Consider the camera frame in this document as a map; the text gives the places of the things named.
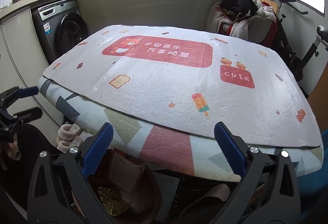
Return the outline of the person's left hand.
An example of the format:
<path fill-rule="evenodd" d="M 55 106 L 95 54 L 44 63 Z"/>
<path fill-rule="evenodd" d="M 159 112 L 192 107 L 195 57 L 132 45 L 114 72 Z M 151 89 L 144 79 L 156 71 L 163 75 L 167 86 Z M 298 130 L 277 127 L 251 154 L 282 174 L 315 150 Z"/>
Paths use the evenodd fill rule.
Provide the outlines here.
<path fill-rule="evenodd" d="M 17 135 L 13 136 L 14 141 L 12 143 L 7 143 L 7 156 L 14 161 L 18 161 L 21 158 L 21 152 L 18 148 Z"/>

